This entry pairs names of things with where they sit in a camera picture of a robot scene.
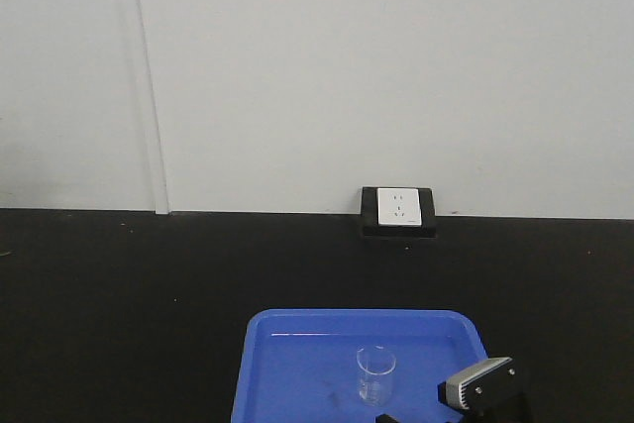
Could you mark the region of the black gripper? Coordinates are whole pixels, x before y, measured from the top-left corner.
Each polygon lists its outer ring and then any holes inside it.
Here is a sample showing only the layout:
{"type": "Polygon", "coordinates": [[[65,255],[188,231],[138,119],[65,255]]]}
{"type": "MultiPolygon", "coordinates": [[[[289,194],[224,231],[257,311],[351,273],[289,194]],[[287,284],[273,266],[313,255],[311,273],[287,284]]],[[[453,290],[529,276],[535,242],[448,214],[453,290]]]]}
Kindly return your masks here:
{"type": "Polygon", "coordinates": [[[462,413],[460,423],[532,423],[533,413],[525,393],[517,393],[496,405],[487,407],[481,413],[467,411],[462,413]]]}

